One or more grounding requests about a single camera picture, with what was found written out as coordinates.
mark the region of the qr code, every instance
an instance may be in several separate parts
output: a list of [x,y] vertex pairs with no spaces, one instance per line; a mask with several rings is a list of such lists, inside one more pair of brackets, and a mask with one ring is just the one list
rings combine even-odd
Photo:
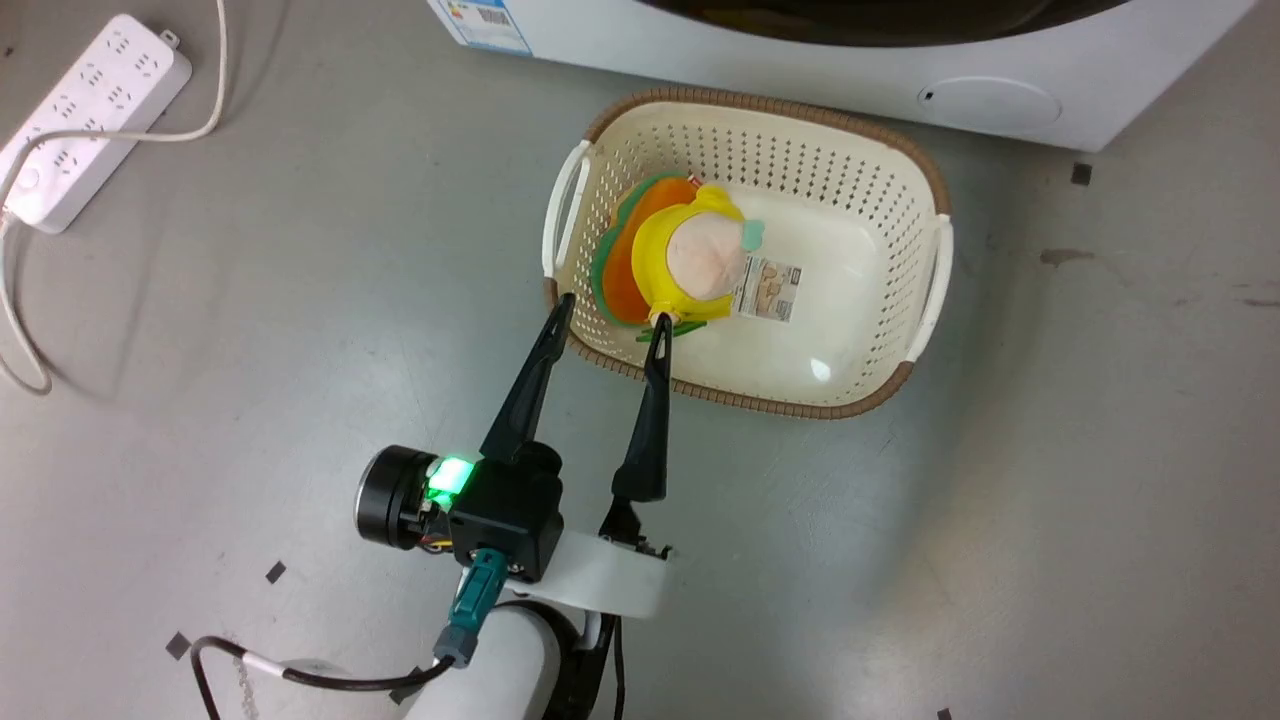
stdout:
[[507,13],[502,10],[490,10],[488,8],[476,8],[480,13],[480,19],[494,26],[507,26],[511,27],[511,19],[507,18]]

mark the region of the gray connector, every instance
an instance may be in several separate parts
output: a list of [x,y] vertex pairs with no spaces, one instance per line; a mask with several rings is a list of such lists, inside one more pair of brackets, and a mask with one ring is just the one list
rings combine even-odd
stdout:
[[466,667],[471,662],[471,656],[476,652],[479,641],[480,634],[474,630],[457,625],[445,625],[440,630],[440,637],[435,638],[435,647],[431,648],[431,653],[435,655],[436,660],[452,657],[454,667]]

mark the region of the washing machine door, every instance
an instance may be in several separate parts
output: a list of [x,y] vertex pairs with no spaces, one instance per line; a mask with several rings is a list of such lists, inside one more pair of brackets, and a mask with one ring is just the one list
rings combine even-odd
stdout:
[[640,0],[704,23],[817,45],[911,47],[1044,29],[1128,0]]

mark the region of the washing machine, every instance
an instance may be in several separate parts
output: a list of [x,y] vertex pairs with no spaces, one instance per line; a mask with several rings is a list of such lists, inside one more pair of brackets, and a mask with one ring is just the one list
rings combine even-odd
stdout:
[[460,44],[1097,151],[1256,0],[428,0]]

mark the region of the paper label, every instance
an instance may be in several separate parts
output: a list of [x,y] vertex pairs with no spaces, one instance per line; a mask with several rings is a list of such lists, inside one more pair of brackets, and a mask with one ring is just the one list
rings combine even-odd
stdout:
[[800,275],[795,265],[748,256],[742,283],[733,290],[733,314],[790,323]]
[[532,55],[502,0],[439,0],[462,40],[471,47]]

